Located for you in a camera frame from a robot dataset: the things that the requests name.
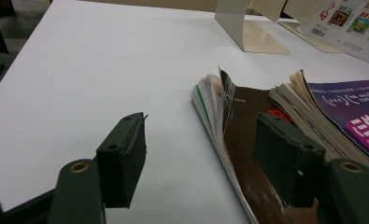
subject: dark green clamp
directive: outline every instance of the dark green clamp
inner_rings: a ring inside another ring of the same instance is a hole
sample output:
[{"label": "dark green clamp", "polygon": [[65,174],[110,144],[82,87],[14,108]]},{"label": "dark green clamp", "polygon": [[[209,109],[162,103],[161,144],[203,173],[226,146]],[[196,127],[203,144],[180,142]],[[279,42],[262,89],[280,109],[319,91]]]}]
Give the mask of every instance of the dark green clamp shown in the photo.
[{"label": "dark green clamp", "polygon": [[102,224],[105,207],[128,207],[146,161],[143,113],[120,120],[94,160],[62,168],[55,189],[5,213],[0,224]]},{"label": "dark green clamp", "polygon": [[319,223],[369,224],[369,168],[324,161],[325,149],[284,119],[260,113],[253,158],[285,205],[319,201]]}]

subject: bolt hole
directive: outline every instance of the bolt hole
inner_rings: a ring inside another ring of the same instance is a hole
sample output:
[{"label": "bolt hole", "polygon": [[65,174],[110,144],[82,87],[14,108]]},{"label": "bolt hole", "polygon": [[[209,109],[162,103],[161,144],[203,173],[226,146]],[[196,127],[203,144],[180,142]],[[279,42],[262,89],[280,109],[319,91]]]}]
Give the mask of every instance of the bolt hole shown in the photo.
[{"label": "bolt hole", "polygon": [[347,171],[352,172],[352,173],[361,173],[362,172],[361,166],[358,166],[357,164],[352,163],[352,162],[348,162],[348,161],[341,162],[341,167],[344,168]]},{"label": "bolt hole", "polygon": [[110,145],[110,146],[108,146],[108,149],[115,149],[117,147],[118,147],[117,145]]},{"label": "bolt hole", "polygon": [[312,149],[313,146],[312,145],[304,145],[305,148],[309,148],[309,149]]},{"label": "bolt hole", "polygon": [[89,164],[87,162],[78,162],[71,166],[71,173],[78,174],[88,170]]}]

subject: gray floor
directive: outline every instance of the gray floor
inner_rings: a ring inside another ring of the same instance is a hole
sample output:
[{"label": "gray floor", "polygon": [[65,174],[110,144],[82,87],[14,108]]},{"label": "gray floor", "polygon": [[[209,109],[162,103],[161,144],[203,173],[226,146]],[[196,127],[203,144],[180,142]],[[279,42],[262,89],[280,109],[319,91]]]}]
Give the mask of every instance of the gray floor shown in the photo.
[{"label": "gray floor", "polygon": [[17,51],[32,34],[48,9],[46,0],[12,0],[16,16],[0,19],[9,51]]},{"label": "gray floor", "polygon": [[0,31],[9,51],[9,54],[0,53],[0,63],[6,65],[0,81],[49,6],[46,0],[12,0],[12,4],[16,15],[0,19]]}]

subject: book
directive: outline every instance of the book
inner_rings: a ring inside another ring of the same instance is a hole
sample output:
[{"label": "book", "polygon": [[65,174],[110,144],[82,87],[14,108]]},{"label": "book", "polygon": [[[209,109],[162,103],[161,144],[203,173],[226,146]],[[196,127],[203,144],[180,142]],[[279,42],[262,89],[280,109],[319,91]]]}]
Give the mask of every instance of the book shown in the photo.
[{"label": "book", "polygon": [[327,161],[350,159],[369,167],[369,80],[308,83],[304,71],[270,91],[300,130],[326,147]]},{"label": "book", "polygon": [[219,77],[209,74],[193,87],[192,102],[250,223],[317,223],[315,207],[282,204],[252,158],[259,112],[290,121],[269,91],[238,87],[220,70]]}]

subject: stack of magazines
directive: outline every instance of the stack of magazines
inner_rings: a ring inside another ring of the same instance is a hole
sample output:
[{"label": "stack of magazines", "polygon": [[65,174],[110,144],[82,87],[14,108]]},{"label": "stack of magazines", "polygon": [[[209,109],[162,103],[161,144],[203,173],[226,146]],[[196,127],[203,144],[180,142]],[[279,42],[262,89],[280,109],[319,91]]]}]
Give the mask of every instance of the stack of magazines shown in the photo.
[{"label": "stack of magazines", "polygon": [[344,158],[369,167],[369,80],[307,83],[304,71],[270,91],[274,102],[308,136]]},{"label": "stack of magazines", "polygon": [[235,86],[220,70],[220,77],[207,75],[199,81],[193,88],[192,102],[250,223],[318,223],[315,207],[293,208],[282,204],[252,158],[259,112],[290,121],[273,104],[269,91]]},{"label": "stack of magazines", "polygon": [[282,204],[252,158],[257,114],[285,119],[326,148],[325,160],[369,167],[369,80],[307,83],[303,71],[272,90],[238,87],[222,70],[194,86],[192,102],[250,223],[318,223],[311,208]]}]

